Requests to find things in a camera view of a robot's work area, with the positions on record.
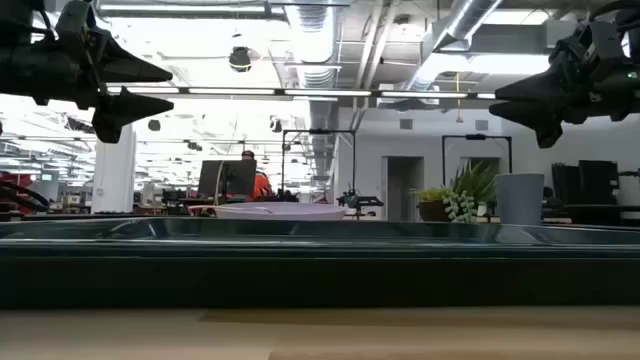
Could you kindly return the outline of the black monitors on desk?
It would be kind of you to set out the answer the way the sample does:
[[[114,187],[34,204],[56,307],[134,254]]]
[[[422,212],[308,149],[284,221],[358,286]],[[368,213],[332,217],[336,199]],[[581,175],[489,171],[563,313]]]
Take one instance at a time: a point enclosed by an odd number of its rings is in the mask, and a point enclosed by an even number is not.
[[[569,205],[617,205],[620,189],[616,162],[579,160],[577,166],[551,165],[556,196]]]

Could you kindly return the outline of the grey-blue cup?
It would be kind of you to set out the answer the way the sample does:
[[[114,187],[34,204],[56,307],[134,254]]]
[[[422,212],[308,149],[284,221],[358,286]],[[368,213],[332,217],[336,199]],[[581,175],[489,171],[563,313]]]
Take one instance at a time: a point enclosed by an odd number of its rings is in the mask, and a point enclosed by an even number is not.
[[[495,179],[500,222],[537,226],[542,219],[544,175],[501,174]]]

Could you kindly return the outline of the lavender plate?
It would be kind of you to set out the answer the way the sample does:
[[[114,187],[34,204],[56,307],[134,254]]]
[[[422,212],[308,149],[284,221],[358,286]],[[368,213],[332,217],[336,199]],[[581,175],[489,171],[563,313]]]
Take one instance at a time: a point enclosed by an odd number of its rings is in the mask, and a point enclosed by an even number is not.
[[[337,205],[297,202],[193,205],[188,207],[188,211],[191,215],[211,213],[219,219],[287,221],[340,221],[346,213],[344,207]]]

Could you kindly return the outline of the pale green succulent plant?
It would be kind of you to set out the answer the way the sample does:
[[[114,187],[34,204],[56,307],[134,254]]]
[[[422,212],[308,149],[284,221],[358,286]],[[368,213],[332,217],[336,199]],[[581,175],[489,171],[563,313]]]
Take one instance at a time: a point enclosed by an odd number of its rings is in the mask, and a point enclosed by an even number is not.
[[[452,223],[476,223],[477,203],[473,196],[466,191],[457,193],[453,190],[446,190],[442,195],[447,218]]]

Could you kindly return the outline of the white pillar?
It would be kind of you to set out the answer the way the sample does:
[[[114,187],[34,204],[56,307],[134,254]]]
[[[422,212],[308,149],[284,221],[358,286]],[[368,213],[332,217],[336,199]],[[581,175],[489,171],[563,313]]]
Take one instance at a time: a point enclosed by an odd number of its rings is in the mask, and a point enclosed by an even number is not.
[[[98,142],[92,189],[92,213],[129,213],[133,209],[136,133],[122,129],[117,144]]]

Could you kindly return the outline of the dark green tray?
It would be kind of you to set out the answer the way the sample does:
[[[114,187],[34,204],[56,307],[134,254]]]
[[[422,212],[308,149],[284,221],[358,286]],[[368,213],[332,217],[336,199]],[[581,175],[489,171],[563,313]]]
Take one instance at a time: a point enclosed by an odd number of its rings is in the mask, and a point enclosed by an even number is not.
[[[0,223],[0,309],[640,305],[640,229],[200,217]]]

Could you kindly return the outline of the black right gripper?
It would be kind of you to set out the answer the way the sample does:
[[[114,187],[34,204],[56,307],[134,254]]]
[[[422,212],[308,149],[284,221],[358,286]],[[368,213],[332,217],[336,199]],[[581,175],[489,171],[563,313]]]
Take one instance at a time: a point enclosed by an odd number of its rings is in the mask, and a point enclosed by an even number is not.
[[[563,121],[607,116],[618,122],[640,113],[640,65],[625,55],[614,24],[594,21],[558,41],[549,62],[546,71],[494,92],[511,102],[489,106],[492,115],[533,130],[539,148],[556,144]]]

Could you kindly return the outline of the small black robot stand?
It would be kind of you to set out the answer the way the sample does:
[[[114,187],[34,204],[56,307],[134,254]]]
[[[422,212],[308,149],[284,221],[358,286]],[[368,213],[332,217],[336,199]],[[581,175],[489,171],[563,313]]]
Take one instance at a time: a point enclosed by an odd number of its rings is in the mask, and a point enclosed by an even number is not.
[[[375,211],[364,212],[367,207],[383,207],[384,203],[376,196],[359,195],[355,190],[344,192],[337,198],[338,205],[349,208],[348,216],[360,219],[366,216],[376,216]]]

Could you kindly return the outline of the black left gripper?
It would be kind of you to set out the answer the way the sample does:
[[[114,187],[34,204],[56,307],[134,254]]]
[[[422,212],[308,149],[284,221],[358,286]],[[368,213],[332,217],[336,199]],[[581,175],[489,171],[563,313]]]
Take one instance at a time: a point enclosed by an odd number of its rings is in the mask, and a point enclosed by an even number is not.
[[[158,83],[173,74],[123,49],[97,27],[91,0],[70,0],[55,26],[45,0],[0,0],[0,93],[27,96],[46,106],[70,101],[94,107],[97,138],[118,143],[124,126],[174,108],[170,101],[122,87],[108,95],[105,82]]]

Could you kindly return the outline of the wide black stand frame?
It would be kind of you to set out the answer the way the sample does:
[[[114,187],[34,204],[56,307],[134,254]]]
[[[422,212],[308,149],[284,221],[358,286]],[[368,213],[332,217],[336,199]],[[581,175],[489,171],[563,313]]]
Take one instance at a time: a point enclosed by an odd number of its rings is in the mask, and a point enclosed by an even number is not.
[[[441,181],[446,185],[471,159],[497,159],[499,173],[513,172],[513,138],[481,133],[442,135]]]

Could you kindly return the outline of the silver ceiling duct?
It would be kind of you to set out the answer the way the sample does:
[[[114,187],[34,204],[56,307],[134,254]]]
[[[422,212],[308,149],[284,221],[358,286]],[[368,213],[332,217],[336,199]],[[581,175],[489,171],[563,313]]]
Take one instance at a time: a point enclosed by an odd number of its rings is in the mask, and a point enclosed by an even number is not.
[[[320,5],[288,5],[284,10],[293,31],[294,57],[300,63],[296,69],[299,87],[307,90],[334,88],[338,70],[330,64],[336,59],[335,9]],[[327,183],[330,180],[334,145],[335,134],[311,136],[314,181]]]

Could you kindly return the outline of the grey doorway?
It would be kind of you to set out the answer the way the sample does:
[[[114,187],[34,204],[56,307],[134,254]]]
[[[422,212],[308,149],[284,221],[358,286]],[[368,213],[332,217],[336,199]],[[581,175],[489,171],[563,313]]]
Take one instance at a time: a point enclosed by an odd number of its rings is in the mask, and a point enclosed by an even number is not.
[[[389,222],[419,222],[418,192],[424,187],[424,158],[382,158],[384,217]]]

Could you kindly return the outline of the tall black stand frame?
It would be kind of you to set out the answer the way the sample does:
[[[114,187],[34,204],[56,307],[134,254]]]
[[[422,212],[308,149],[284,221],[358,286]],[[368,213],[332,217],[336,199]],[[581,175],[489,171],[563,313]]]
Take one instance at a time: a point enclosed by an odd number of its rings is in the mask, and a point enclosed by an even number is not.
[[[282,130],[282,140],[281,140],[281,179],[280,179],[280,190],[285,192],[285,161],[286,161],[286,152],[289,151],[286,149],[286,146],[289,144],[287,142],[287,135],[289,133],[296,133],[296,137],[299,134],[308,134],[308,135],[323,135],[328,136],[331,134],[342,135],[349,134],[352,137],[352,175],[351,182],[349,183],[351,188],[354,190],[356,185],[356,131],[355,130],[341,130],[341,129],[323,129],[323,128],[310,128],[310,129],[284,129]]]

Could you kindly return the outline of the green plant in dark pot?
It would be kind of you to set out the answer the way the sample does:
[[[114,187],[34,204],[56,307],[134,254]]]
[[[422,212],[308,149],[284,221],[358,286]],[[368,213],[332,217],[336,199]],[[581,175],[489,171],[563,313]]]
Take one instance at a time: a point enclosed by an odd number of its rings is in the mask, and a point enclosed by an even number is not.
[[[431,187],[421,190],[415,189],[411,191],[411,194],[417,199],[416,208],[422,221],[450,221],[446,212],[446,204],[444,203],[446,193],[447,189],[442,187]]]

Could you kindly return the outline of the person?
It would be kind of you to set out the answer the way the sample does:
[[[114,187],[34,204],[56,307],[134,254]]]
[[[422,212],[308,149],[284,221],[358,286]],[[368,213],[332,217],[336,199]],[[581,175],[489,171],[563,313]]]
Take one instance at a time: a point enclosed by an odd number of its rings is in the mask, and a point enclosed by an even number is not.
[[[241,158],[246,161],[254,161],[255,154],[250,150],[244,150]],[[269,178],[264,172],[257,170],[255,172],[254,191],[251,199],[253,201],[262,201],[271,198],[274,195]]]

